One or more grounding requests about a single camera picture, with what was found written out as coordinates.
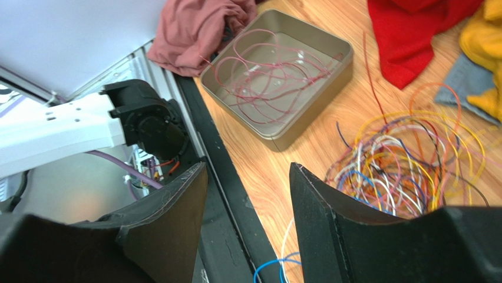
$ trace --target white wire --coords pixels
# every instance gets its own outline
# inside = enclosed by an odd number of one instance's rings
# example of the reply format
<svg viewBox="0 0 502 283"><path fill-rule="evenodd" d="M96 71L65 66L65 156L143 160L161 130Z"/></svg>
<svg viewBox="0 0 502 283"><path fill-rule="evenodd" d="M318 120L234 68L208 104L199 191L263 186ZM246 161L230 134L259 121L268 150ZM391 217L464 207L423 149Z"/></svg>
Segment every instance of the white wire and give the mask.
<svg viewBox="0 0 502 283"><path fill-rule="evenodd" d="M345 166L344 168L342 168L342 170L340 170L340 172L338 172L338 174L336 174L336 176L333 178L333 180L338 180L340 179L340 177L346 172L346 171L349 171L351 170L352 168L355 168L356 167L356 164L355 163L351 163L347 166Z"/></svg>
<svg viewBox="0 0 502 283"><path fill-rule="evenodd" d="M51 99L49 99L49 101L47 101L47 102L46 102L44 105L42 105L42 106L44 106L44 107L45 107L45 106L50 106L50 105L51 105L51 103L53 103L54 101L56 101L56 100L57 100L57 95L58 95L58 93L57 93L57 92L55 92L55 91L51 91L51 94L52 94Z"/></svg>
<svg viewBox="0 0 502 283"><path fill-rule="evenodd" d="M361 171L361 152L362 152L362 142L359 143L358 150L357 150L357 171ZM361 187L361 177L359 175L356 175L356 180L359 182L359 187Z"/></svg>
<svg viewBox="0 0 502 283"><path fill-rule="evenodd" d="M424 130L423 128L421 127L417 127L418 130ZM392 137L392 136L387 136L387 138L389 138L390 140L392 140L392 143L389 144L389 145L394 145L394 146L400 146L402 147L401 143L399 142L398 139ZM413 162L411 162L411 156L409 156L409 154L405 151L405 154L407 155L408 157L408 164L409 164L409 168L410 168L410 173L411 173L411 179L412 180L415 180L415 174L414 174L414 167L413 167ZM421 176L421 178L423 177L422 175L422 171L419 170L419 175ZM398 206L401 204L401 200L402 200L402 197L403 195L402 194L406 194L402 189L399 190L399 192L401 193L400 194L400 199L399 199L399 202L398 202ZM419 194L418 194L418 191L417 191L417 188L415 187L415 194L416 194L416 197L417 197L417 203L418 203L418 211L421 212L422 211L422 208L421 208L421 202L420 202L420 197L419 197Z"/></svg>
<svg viewBox="0 0 502 283"><path fill-rule="evenodd" d="M295 217L291 217L291 221L289 221L289 225L286 228L286 232L284 233L284 238L282 240L282 246L280 247L280 258L285 257L285 249L286 249L286 242L288 241L288 236L289 236L289 231L291 230L291 227L293 227L293 223L295 223ZM286 275L286 268L284 267L285 262L281 261L280 262L280 267L282 268L282 274L284 275L284 279L286 280L286 283L289 283L288 276Z"/></svg>
<svg viewBox="0 0 502 283"><path fill-rule="evenodd" d="M377 184L380 184L382 187L384 187L384 189L387 191L387 196L391 196L391 191L389 190L388 187L386 187L386 185L378 180L378 179L371 179L371 181L373 182L373 184L375 184L375 188L377 187ZM391 196L390 197L390 201L391 201L391 206L392 206L392 215L396 216L396 204L394 203L394 198Z"/></svg>
<svg viewBox="0 0 502 283"><path fill-rule="evenodd" d="M410 201L411 203L413 203L413 205L415 205L415 207L418 209L418 211L419 211L419 212L422 212L422 210L421 210L421 206L419 206L419 205L418 205L418 203L420 203L420 202L416 203L416 202L415 202L415 201L414 201L414 200L413 200L413 199L409 196L409 194L405 193L405 192L402 190L402 188L401 188L401 187L399 187L399 188L398 188L398 190L400 190L400 191L401 191L401 193L402 193L404 196L406 196L406 198L407 198L407 199L409 199L409 201Z"/></svg>

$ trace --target yellow cloth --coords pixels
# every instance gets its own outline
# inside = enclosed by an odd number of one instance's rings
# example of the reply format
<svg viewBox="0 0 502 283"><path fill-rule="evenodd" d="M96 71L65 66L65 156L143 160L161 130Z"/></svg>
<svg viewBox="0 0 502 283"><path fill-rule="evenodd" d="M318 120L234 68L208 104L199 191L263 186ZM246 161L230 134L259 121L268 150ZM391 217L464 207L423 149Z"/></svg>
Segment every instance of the yellow cloth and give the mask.
<svg viewBox="0 0 502 283"><path fill-rule="evenodd" d="M460 35L460 47L476 64L493 72L495 88L467 101L502 121L502 0L486 0Z"/></svg>

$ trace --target tangled wires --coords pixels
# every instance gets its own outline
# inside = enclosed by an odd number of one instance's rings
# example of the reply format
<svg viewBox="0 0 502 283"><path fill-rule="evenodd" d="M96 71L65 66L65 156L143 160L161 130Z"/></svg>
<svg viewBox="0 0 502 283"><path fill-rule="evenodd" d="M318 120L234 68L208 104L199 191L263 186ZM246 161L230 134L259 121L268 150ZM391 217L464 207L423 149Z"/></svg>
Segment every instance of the tangled wires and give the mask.
<svg viewBox="0 0 502 283"><path fill-rule="evenodd" d="M266 29L240 34L231 43L232 54L226 52L211 65L222 86L221 101L252 125L286 124L343 59L342 54L331 58L307 45L288 47L299 44L292 42Z"/></svg>
<svg viewBox="0 0 502 283"><path fill-rule="evenodd" d="M368 66L366 48L365 58ZM432 85L447 87L455 95L455 119L413 110L415 97ZM411 96L408 111L389 114L384 113L373 88L372 91L382 115L366 122L352 144L346 142L337 123L348 149L328 169L327 184L375 209L402 218L436 210L446 205L446 199L455 203L461 199L463 204L473 205L477 203L475 195L479 195L489 206L474 184L486 161L493 161L486 157L479 134L460 122L460 99L452 88L425 84Z"/></svg>

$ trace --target metal tray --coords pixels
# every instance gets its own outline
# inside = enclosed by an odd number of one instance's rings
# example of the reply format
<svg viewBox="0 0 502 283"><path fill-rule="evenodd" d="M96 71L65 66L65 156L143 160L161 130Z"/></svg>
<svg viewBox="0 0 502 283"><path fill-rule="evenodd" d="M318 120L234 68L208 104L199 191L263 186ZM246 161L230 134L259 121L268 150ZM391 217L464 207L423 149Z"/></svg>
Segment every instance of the metal tray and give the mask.
<svg viewBox="0 0 502 283"><path fill-rule="evenodd" d="M234 58L240 54L248 62L242 64ZM313 81L307 87L298 87L298 77L290 89L282 88L286 80L261 77L256 72L263 64L281 60L302 64L302 74L319 71L306 62L319 62L329 68L329 74ZM260 14L233 40L200 76L204 89L237 121L274 151L287 149L311 124L317 115L352 78L354 51L349 42L275 9ZM215 66L219 66L217 75ZM290 76L299 75L298 67L283 71ZM232 95L234 82L245 81L252 91L267 88L268 92L284 91L287 95L273 101L253 100Z"/></svg>

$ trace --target pink cloth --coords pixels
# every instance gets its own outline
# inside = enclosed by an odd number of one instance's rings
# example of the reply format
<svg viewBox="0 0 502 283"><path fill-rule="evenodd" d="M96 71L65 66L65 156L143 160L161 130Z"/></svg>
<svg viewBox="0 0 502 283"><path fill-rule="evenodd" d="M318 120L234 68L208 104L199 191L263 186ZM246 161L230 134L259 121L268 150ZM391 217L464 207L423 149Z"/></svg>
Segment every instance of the pink cloth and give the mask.
<svg viewBox="0 0 502 283"><path fill-rule="evenodd" d="M194 77L209 64L225 26L237 35L256 17L255 0L167 0L147 57L174 73Z"/></svg>

